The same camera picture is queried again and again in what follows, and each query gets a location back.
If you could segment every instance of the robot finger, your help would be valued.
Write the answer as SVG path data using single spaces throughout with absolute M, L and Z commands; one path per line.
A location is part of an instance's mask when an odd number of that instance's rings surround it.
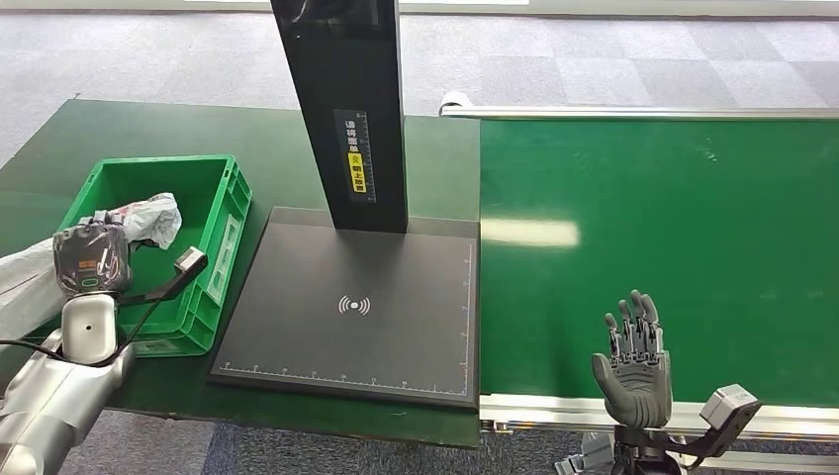
M 608 327 L 608 346 L 611 350 L 611 362 L 617 363 L 620 360 L 620 354 L 623 351 L 623 336 L 617 329 L 617 322 L 614 320 L 614 315 L 606 314 L 604 317 L 606 326 Z
M 646 308 L 643 305 L 641 293 L 635 289 L 629 292 L 629 298 L 632 299 L 632 315 L 635 317 L 635 322 L 640 324 L 646 318 Z
M 656 311 L 653 299 L 649 295 L 641 296 L 641 305 L 646 311 L 645 320 L 648 323 L 645 331 L 645 339 L 648 351 L 652 354 L 661 353 L 664 350 L 664 330 L 658 320 L 658 312 Z
M 655 303 L 649 294 L 641 296 L 641 307 L 644 309 L 644 318 L 651 324 L 658 324 L 658 311 L 655 308 Z
M 623 349 L 621 356 L 622 359 L 628 361 L 635 354 L 635 321 L 629 312 L 629 304 L 625 300 L 618 302 L 617 307 L 620 309 L 620 315 L 623 317 Z

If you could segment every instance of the black column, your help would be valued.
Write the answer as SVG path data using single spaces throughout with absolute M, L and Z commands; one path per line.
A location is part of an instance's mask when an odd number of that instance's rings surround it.
M 408 223 L 396 0 L 271 0 L 336 228 Z

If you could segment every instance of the black pad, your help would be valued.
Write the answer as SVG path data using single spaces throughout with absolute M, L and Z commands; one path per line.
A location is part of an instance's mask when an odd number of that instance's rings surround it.
M 274 208 L 210 380 L 477 409 L 478 236 Z

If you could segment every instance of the floor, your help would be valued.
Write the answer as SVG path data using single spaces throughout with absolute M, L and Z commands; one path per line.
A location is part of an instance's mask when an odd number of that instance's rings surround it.
M 839 22 L 405 16 L 401 29 L 408 114 L 435 114 L 453 89 L 481 105 L 839 107 Z M 71 97 L 298 107 L 270 15 L 0 14 L 0 166 Z M 464 451 L 107 412 L 61 473 L 550 474 L 578 440 L 483 435 Z
M 839 107 L 839 22 L 404 16 L 408 114 L 483 105 Z M 65 99 L 295 108 L 269 14 L 0 14 L 0 165 Z

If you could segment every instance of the gray robotic hand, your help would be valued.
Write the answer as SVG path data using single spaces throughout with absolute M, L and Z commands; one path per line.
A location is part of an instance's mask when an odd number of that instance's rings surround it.
M 592 370 L 606 398 L 606 410 L 631 428 L 662 428 L 670 419 L 673 390 L 670 353 L 664 350 L 664 332 L 649 295 L 630 293 L 632 306 L 617 303 L 622 330 L 606 314 L 611 357 L 592 355 Z

